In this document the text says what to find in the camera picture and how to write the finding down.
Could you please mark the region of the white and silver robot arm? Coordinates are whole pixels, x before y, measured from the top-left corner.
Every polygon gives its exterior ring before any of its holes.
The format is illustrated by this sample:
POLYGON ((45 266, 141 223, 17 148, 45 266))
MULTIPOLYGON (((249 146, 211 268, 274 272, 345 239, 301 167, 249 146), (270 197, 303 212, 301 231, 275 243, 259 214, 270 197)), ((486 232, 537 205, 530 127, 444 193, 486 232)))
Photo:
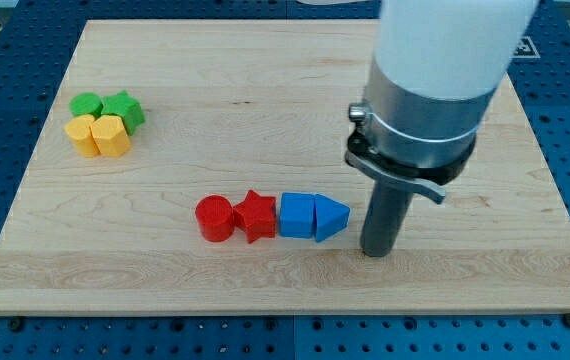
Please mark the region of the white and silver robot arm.
POLYGON ((537 6, 383 2, 363 98, 349 109, 347 162, 382 186, 441 203, 537 6))

